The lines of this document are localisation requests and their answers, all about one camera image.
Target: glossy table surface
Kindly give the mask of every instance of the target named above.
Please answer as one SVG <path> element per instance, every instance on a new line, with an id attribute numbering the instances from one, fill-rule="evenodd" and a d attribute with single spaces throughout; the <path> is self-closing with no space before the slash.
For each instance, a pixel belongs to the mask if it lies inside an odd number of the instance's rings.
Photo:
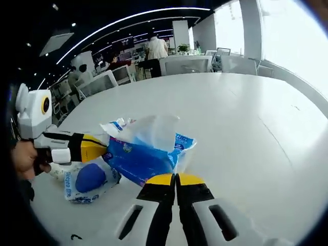
<path id="1" fill-rule="evenodd" d="M 268 236 L 297 243 L 328 203 L 328 120 L 284 81 L 252 75 L 199 73 L 147 79 L 85 99 L 60 126 L 100 131 L 119 117 L 180 117 L 177 132 L 197 139 L 186 172 L 236 206 Z M 61 242 L 114 228 L 141 188 L 123 178 L 92 204 L 64 200 L 47 174 L 33 184 L 32 206 Z M 187 245 L 178 207 L 167 245 Z"/>

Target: led light strip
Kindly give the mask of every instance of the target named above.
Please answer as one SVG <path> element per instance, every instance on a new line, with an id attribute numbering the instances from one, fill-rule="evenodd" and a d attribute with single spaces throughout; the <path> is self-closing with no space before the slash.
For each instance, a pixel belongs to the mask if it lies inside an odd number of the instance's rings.
<path id="1" fill-rule="evenodd" d="M 100 51 L 103 51 L 103 50 L 105 50 L 105 49 L 107 49 L 107 48 L 109 48 L 109 47 L 111 47 L 112 45 L 109 45 L 109 46 L 107 46 L 107 47 L 104 47 L 103 49 L 101 49 L 101 50 L 98 50 L 96 53 L 94 53 L 92 56 L 94 56 L 95 54 L 98 54 Z"/>
<path id="2" fill-rule="evenodd" d="M 195 18 L 195 19 L 197 19 L 197 20 L 195 21 L 194 25 L 197 24 L 197 23 L 199 22 L 199 20 L 201 19 L 200 17 L 196 17 L 196 16 L 173 16 L 173 17 L 164 17 L 164 18 L 152 19 L 151 21 L 154 22 L 154 21 L 160 21 L 160 20 L 163 20 L 163 19 L 177 19 L 177 18 L 183 18 L 183 17 L 185 17 L 185 18 Z M 142 24 L 142 23 L 147 23 L 147 22 L 148 22 L 148 21 L 145 21 L 145 22 L 138 22 L 138 23 L 135 23 L 135 24 L 132 24 L 132 25 L 126 26 L 126 27 L 122 27 L 122 28 L 120 28 L 120 30 L 123 30 L 123 29 L 129 28 L 129 27 L 133 27 L 133 26 L 136 26 L 136 25 L 139 25 L 139 24 Z M 96 41 L 94 41 L 94 43 L 97 42 L 97 41 L 99 41 L 99 40 L 101 40 L 102 38 L 107 37 L 108 35 L 111 35 L 111 34 L 116 33 L 116 32 L 117 32 L 117 31 L 115 30 L 115 31 L 113 31 L 113 32 L 107 33 L 107 34 L 105 34 L 104 36 L 101 36 L 100 38 L 98 38 Z M 91 44 L 86 45 L 86 46 L 85 46 L 84 48 L 82 48 L 81 50 L 86 49 L 86 48 L 89 47 L 90 45 L 91 45 Z"/>
<path id="3" fill-rule="evenodd" d="M 138 13 L 138 14 L 133 14 L 133 15 L 130 15 L 130 16 L 127 16 L 125 18 L 122 18 L 122 19 L 119 19 L 115 22 L 112 22 L 100 29 L 98 29 L 97 31 L 91 33 L 90 35 L 86 36 L 84 39 L 82 39 L 80 42 L 78 42 L 76 45 L 74 45 L 68 52 L 66 52 L 65 55 L 62 56 L 62 58 L 60 58 L 58 61 L 57 61 L 57 65 L 69 54 L 71 53 L 77 46 L 79 46 L 80 44 L 82 44 L 85 40 L 89 39 L 90 37 L 92 37 L 94 34 L 102 31 L 103 29 L 105 28 L 108 28 L 116 23 L 119 23 L 119 22 L 122 22 L 122 21 L 125 21 L 126 19 L 130 19 L 130 18 L 133 18 L 133 17 L 136 17 L 136 16 L 140 16 L 140 15 L 144 15 L 144 14 L 149 14 L 149 13 L 154 13 L 154 12 L 159 12 L 159 11 L 166 11 L 166 10 L 183 10 L 183 9 L 187 9 L 187 10 L 204 10 L 204 11 L 210 11 L 210 9 L 205 9 L 205 8 L 196 8 L 196 7 L 177 7 L 177 8 L 166 8 L 166 9 L 155 9 L 155 10 L 149 10 L 149 11 L 146 11 L 146 12 L 142 12 L 142 13 Z"/>
<path id="4" fill-rule="evenodd" d="M 133 37 L 141 37 L 141 36 L 144 36 L 144 35 L 147 35 L 148 33 L 144 33 L 144 34 L 140 34 L 140 35 L 137 35 L 137 36 L 133 36 Z"/>
<path id="5" fill-rule="evenodd" d="M 37 88 L 37 90 L 40 89 L 41 85 L 43 84 L 43 82 L 44 82 L 45 80 L 46 80 L 46 78 L 44 78 L 44 79 L 42 80 L 42 82 L 41 82 L 41 84 L 39 85 L 39 87 Z"/>
<path id="6" fill-rule="evenodd" d="M 156 31 L 156 32 L 167 32 L 167 31 L 173 31 L 173 29 L 160 30 L 160 31 Z"/>
<path id="7" fill-rule="evenodd" d="M 116 41 L 113 41 L 112 44 L 113 44 L 113 43 L 116 43 L 116 42 L 118 42 L 118 41 L 122 41 L 122 40 L 124 40 L 124 39 L 129 39 L 129 38 L 131 38 L 131 37 L 132 37 L 132 36 L 130 36 L 130 37 L 126 37 L 126 38 L 122 38 L 122 39 L 119 39 L 119 40 L 116 40 Z"/>
<path id="8" fill-rule="evenodd" d="M 146 39 L 143 39 L 143 40 L 136 41 L 134 43 L 139 43 L 139 42 L 146 41 L 146 40 L 148 40 L 148 39 L 146 38 Z"/>
<path id="9" fill-rule="evenodd" d="M 159 36 L 159 37 L 173 37 L 173 35 L 164 35 L 164 36 Z"/>

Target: desk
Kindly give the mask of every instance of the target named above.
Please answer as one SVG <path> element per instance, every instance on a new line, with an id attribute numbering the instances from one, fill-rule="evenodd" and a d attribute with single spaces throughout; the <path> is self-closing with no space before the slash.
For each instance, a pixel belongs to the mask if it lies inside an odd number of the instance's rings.
<path id="1" fill-rule="evenodd" d="M 61 130 L 100 130 L 99 123 L 150 114 L 180 117 L 177 132 L 197 139 L 186 169 L 253 218 L 268 236 L 298 242 L 328 198 L 328 120 L 284 81 L 253 75 L 197 73 L 130 83 L 86 98 Z M 122 178 L 91 205 L 70 204 L 52 177 L 34 181 L 32 202 L 57 239 L 112 233 L 141 190 Z M 186 245 L 178 207 L 167 245 Z"/>

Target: white wall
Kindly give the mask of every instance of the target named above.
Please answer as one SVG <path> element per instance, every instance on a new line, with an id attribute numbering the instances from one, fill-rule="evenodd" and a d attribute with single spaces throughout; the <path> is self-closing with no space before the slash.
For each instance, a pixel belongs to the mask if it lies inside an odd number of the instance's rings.
<path id="1" fill-rule="evenodd" d="M 189 44 L 189 32 L 188 32 L 188 22 L 186 20 L 176 20 L 172 22 L 173 37 L 175 47 L 177 48 L 181 44 Z"/>
<path id="2" fill-rule="evenodd" d="M 193 27 L 194 41 L 198 41 L 202 52 L 216 50 L 214 14 Z"/>

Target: chair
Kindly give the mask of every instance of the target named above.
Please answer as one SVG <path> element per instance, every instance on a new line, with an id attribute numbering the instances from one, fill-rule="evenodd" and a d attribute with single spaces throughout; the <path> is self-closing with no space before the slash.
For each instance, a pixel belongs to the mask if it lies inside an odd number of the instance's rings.
<path id="1" fill-rule="evenodd" d="M 205 51 L 205 55 L 210 55 L 212 57 L 214 57 L 217 53 L 217 50 L 207 50 Z"/>
<path id="2" fill-rule="evenodd" d="M 86 98 L 85 95 L 83 95 L 83 93 L 81 93 L 81 90 L 80 90 L 83 86 L 85 86 L 85 82 L 84 82 L 84 80 L 80 78 L 80 79 L 74 84 L 74 86 L 76 87 L 76 89 L 77 89 L 77 91 L 78 91 L 79 99 L 80 99 L 80 100 L 85 99 L 85 98 Z"/>
<path id="3" fill-rule="evenodd" d="M 227 48 L 217 48 L 216 55 L 230 55 L 231 49 Z"/>
<path id="4" fill-rule="evenodd" d="M 68 112 L 72 112 L 73 109 L 75 109 L 75 103 L 73 102 L 73 100 L 70 100 L 67 104 L 67 109 L 68 109 Z"/>
<path id="5" fill-rule="evenodd" d="M 129 66 L 125 65 L 119 68 L 116 68 L 114 70 L 112 70 L 114 77 L 117 81 L 117 84 L 120 85 L 125 85 L 131 82 L 134 82 L 135 79 L 133 78 L 130 70 L 129 70 Z"/>
<path id="6" fill-rule="evenodd" d="M 257 75 L 262 77 L 273 78 L 273 69 L 266 66 L 262 66 L 261 62 L 257 67 Z"/>
<path id="7" fill-rule="evenodd" d="M 257 75 L 256 62 L 240 56 L 221 56 L 222 73 Z"/>
<path id="8" fill-rule="evenodd" d="M 84 98 L 87 98 L 88 96 L 92 96 L 101 91 L 105 91 L 107 89 L 111 89 L 117 86 L 118 83 L 116 82 L 112 71 L 108 70 L 103 74 L 94 77 L 94 79 L 90 83 L 81 85 L 78 89 L 81 95 Z"/>
<path id="9" fill-rule="evenodd" d="M 175 56 L 159 60 L 162 76 L 210 72 L 211 62 L 212 57 L 209 55 Z"/>

